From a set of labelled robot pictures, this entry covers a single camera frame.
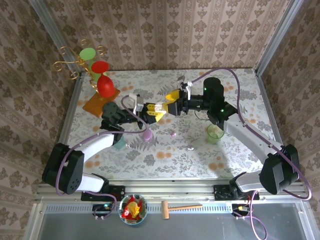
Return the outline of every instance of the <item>wall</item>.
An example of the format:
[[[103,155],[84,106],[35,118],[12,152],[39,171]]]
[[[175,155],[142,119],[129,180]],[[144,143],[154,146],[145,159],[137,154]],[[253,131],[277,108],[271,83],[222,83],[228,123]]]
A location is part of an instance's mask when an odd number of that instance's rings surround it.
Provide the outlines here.
[[[23,0],[0,1],[0,240],[22,239],[73,82],[52,73],[57,49]]]
[[[46,0],[66,42],[108,48],[113,70],[252,68],[288,0]]]
[[[320,1],[305,0],[262,75],[284,142],[313,188],[320,226]]]

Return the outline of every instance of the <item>yellow candy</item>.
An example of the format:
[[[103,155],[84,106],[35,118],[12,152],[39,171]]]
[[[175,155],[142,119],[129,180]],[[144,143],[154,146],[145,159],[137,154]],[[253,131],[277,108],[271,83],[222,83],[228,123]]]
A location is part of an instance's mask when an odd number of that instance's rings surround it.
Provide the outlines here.
[[[140,207],[135,201],[130,202],[126,207],[133,218],[135,218],[140,212]]]

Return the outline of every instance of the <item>floral tablecloth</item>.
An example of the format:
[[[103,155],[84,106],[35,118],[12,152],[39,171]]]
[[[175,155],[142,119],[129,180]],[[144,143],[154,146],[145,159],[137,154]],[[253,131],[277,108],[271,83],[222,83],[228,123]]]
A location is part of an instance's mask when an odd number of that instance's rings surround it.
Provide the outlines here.
[[[206,70],[151,70],[108,72],[114,85],[121,91],[115,102],[121,107],[121,99],[129,93],[140,94],[144,102],[165,102],[167,93],[177,89],[177,78],[185,75],[188,81],[199,77]],[[235,69],[240,80],[241,112],[255,127],[270,138],[274,134],[260,89],[252,69]],[[221,80],[226,101],[236,105],[237,84],[226,70],[213,72],[211,77]],[[192,94],[202,94],[203,80],[192,87]],[[83,105],[95,90],[85,79],[75,111],[68,144],[73,146],[99,130],[101,118],[83,110]],[[130,107],[131,101],[125,102]],[[205,119],[205,112],[197,112]],[[168,113],[157,123],[150,125],[153,137],[144,141],[141,134],[126,134],[129,146],[122,149],[105,148],[91,157],[84,165],[85,173],[95,173],[109,179],[137,178],[231,178],[241,172],[254,172],[262,168],[257,157],[238,139],[226,133],[220,142],[206,142],[209,121],[189,114],[173,116]],[[126,131],[138,131],[136,123],[122,125]]]

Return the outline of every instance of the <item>glass cup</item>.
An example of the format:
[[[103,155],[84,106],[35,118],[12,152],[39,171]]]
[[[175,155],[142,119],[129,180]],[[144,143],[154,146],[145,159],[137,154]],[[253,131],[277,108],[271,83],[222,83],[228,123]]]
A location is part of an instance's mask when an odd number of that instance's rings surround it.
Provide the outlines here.
[[[225,131],[221,130],[217,125],[211,124],[206,131],[206,140],[208,143],[216,144],[225,135]]]

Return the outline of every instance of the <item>wooden hammer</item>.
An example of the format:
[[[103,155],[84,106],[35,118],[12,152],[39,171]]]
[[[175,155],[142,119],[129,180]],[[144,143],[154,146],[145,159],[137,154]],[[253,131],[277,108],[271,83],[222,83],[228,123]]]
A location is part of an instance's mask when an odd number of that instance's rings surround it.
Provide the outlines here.
[[[162,218],[169,219],[169,211],[184,210],[184,209],[199,209],[202,205],[192,205],[192,206],[176,206],[168,208],[168,201],[161,202]]]

